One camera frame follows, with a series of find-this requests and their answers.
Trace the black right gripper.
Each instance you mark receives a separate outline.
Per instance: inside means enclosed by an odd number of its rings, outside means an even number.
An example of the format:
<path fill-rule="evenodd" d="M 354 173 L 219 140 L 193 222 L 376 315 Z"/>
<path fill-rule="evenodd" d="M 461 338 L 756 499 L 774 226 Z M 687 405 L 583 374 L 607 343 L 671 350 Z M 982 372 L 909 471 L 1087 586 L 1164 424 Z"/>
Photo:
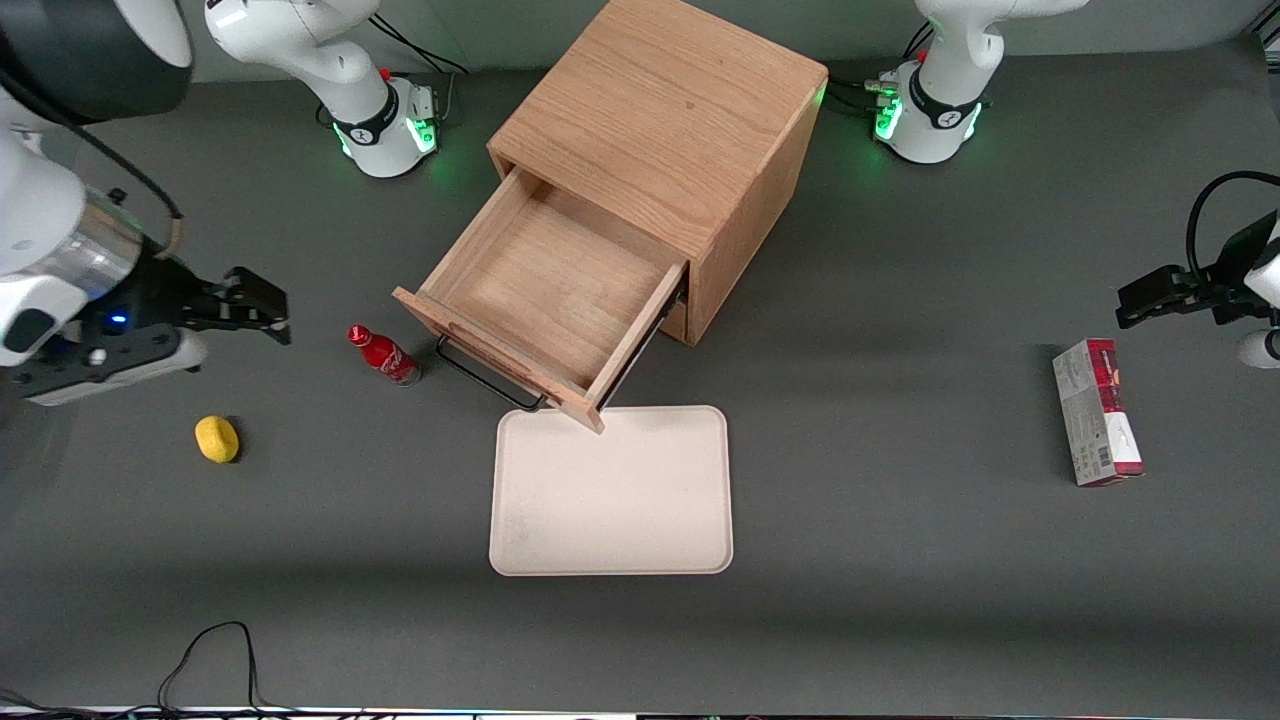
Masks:
<path fill-rule="evenodd" d="M 256 313 L 229 313 L 228 304 Z M 201 331 L 257 331 L 288 346 L 288 295 L 244 266 L 220 281 L 175 258 L 145 258 L 8 373 L 19 397 L 93 397 L 165 375 L 201 372 Z"/>

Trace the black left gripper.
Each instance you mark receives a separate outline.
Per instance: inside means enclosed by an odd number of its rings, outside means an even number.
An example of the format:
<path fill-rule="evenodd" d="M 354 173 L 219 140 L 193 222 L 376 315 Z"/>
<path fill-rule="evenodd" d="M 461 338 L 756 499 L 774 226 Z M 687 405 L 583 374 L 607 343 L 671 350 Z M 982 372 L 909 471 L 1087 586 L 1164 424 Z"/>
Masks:
<path fill-rule="evenodd" d="M 1277 320 L 1277 211 L 1231 234 L 1210 265 L 1210 279 L 1225 307 L 1238 315 Z M 1179 265 L 1164 265 L 1117 290 L 1117 325 L 1128 331 L 1143 322 L 1215 307 L 1193 295 L 1193 283 Z"/>

